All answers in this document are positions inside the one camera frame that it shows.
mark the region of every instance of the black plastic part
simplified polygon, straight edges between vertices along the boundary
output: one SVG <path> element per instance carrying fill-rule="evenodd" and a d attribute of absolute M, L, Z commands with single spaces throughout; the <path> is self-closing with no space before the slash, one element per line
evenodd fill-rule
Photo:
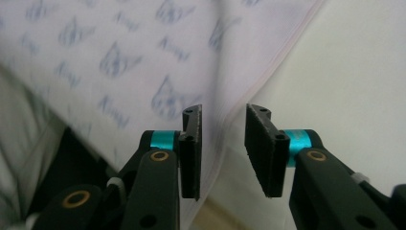
<path fill-rule="evenodd" d="M 325 149 L 299 153 L 289 205 L 299 230 L 396 229 Z"/>
<path fill-rule="evenodd" d="M 406 229 L 406 184 L 394 188 L 389 200 L 388 217 L 398 229 Z"/>
<path fill-rule="evenodd" d="M 313 148 L 325 150 L 323 146 L 322 138 L 320 138 L 319 134 L 313 129 L 305 129 L 304 130 L 308 137 L 310 138 L 311 146 Z"/>
<path fill-rule="evenodd" d="M 104 164 L 97 162 L 78 141 L 71 129 L 63 133 L 59 149 L 50 169 L 35 192 L 31 213 L 40 213 L 54 196 L 78 184 L 104 188 L 108 180 Z"/>
<path fill-rule="evenodd" d="M 33 230 L 99 229 L 102 216 L 96 211 L 101 200 L 102 192 L 97 186 L 71 187 L 52 199 L 35 222 Z"/>
<path fill-rule="evenodd" d="M 152 160 L 151 155 L 157 152 L 164 152 L 168 158 Z M 153 149 L 144 154 L 120 229 L 179 229 L 177 175 L 177 157 L 173 151 Z"/>
<path fill-rule="evenodd" d="M 387 196 L 381 194 L 367 181 L 362 181 L 359 187 L 373 200 L 382 212 L 386 212 L 389 204 L 389 198 Z"/>
<path fill-rule="evenodd" d="M 182 178 L 182 197 L 200 198 L 202 150 L 202 105 L 185 109 L 183 131 L 179 136 L 179 161 Z"/>
<path fill-rule="evenodd" d="M 153 131 L 147 130 L 140 139 L 140 145 L 131 158 L 125 163 L 119 171 L 119 177 L 124 185 L 127 194 L 130 193 L 135 177 L 137 176 L 138 167 L 143 155 L 150 150 L 150 142 Z M 121 206 L 120 192 L 116 185 L 109 185 L 103 193 L 104 210 L 106 212 L 119 209 Z"/>
<path fill-rule="evenodd" d="M 265 195 L 281 197 L 290 139 L 270 119 L 268 109 L 247 104 L 245 148 Z"/>

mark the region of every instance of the white fabric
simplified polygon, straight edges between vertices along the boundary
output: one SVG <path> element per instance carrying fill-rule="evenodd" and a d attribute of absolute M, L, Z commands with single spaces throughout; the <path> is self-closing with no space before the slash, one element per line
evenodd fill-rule
<path fill-rule="evenodd" d="M 4 229 L 27 215 L 65 124 L 2 68 L 0 108 L 0 229 Z"/>
<path fill-rule="evenodd" d="M 0 1 L 0 63 L 116 169 L 146 129 L 203 104 L 202 196 L 235 112 L 271 76 L 321 0 Z"/>

